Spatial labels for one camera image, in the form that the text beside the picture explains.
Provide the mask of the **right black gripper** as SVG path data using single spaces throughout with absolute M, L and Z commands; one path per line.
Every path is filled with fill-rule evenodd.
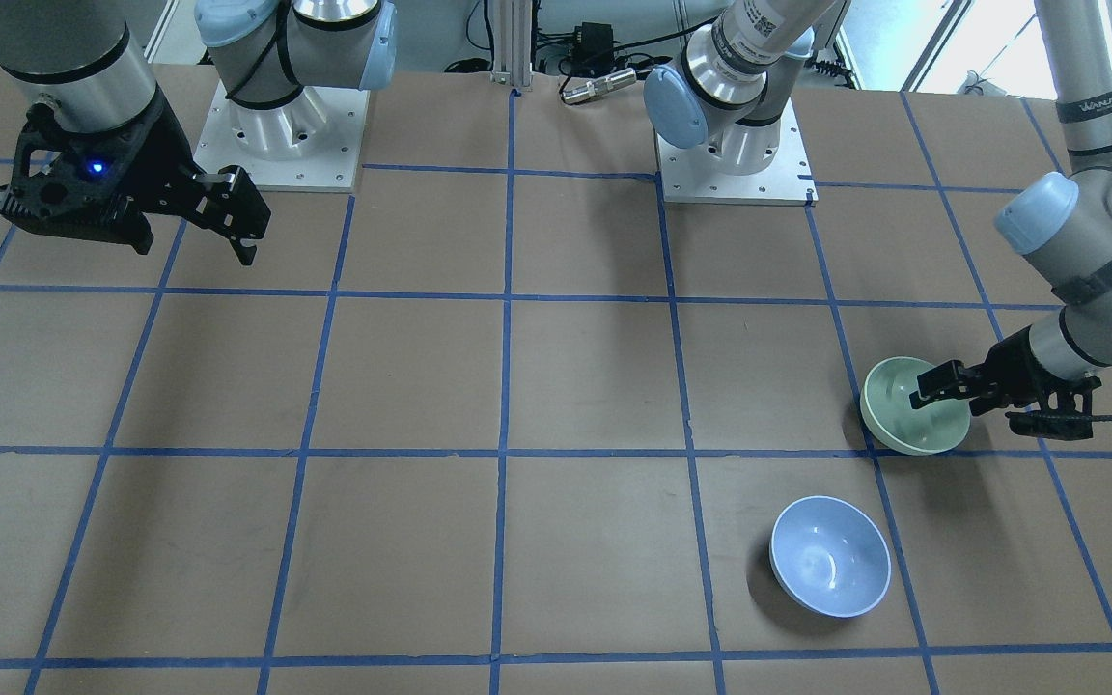
M 202 173 L 162 88 L 155 88 L 149 105 L 112 137 L 121 171 L 115 192 L 132 199 L 115 212 L 115 234 L 141 234 L 146 212 L 182 217 L 224 237 L 239 264 L 254 264 L 272 210 L 242 166 Z

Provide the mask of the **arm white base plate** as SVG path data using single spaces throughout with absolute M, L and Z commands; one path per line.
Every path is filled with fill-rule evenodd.
M 668 203 L 802 207 L 820 199 L 791 98 L 775 123 L 729 125 L 718 140 L 691 149 L 656 135 L 654 148 Z
M 261 192 L 353 193 L 373 92 L 306 87 L 291 105 L 252 110 L 217 85 L 193 159 L 242 167 Z

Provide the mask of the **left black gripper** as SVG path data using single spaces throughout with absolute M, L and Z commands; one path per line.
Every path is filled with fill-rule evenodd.
M 992 410 L 1022 408 L 1033 403 L 1046 403 L 1050 393 L 1064 380 L 1039 364 L 1027 332 L 1015 332 L 989 349 L 985 361 L 965 366 L 950 360 L 921 373 L 915 390 L 909 395 L 914 410 L 932 403 L 969 401 L 979 415 Z

